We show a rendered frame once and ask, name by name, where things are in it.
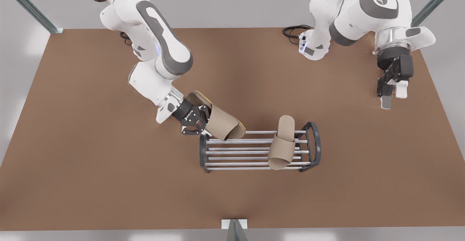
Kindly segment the beige slipper with yellow sole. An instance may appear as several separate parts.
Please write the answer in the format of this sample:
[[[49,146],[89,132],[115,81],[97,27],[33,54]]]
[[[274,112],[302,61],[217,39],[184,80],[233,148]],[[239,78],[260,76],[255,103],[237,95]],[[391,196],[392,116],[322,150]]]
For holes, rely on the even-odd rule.
[[[186,99],[195,106],[207,107],[210,115],[205,129],[217,139],[240,139],[245,135],[246,129],[238,119],[214,105],[199,91],[191,91]]]

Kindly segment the black metal shoe rack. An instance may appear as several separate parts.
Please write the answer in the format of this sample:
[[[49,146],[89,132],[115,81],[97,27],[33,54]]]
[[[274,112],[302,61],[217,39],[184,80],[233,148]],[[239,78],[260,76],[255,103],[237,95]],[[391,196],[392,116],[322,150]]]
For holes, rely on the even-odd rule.
[[[271,170],[268,153],[277,131],[247,131],[251,138],[220,140],[201,135],[199,163],[204,172],[219,170]],[[321,160],[317,125],[308,122],[294,132],[293,154],[285,170],[307,171]]]

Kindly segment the silver frame post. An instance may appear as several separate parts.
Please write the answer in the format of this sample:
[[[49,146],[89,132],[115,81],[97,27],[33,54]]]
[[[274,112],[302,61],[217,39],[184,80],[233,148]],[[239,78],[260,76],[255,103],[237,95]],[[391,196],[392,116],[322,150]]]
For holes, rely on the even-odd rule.
[[[227,229],[226,241],[248,241],[244,231],[247,223],[247,219],[222,219],[221,229]]]
[[[64,29],[57,28],[30,0],[15,0],[50,34],[62,34]]]
[[[430,0],[413,18],[411,27],[415,28],[421,25],[423,21],[442,3],[444,0]]]

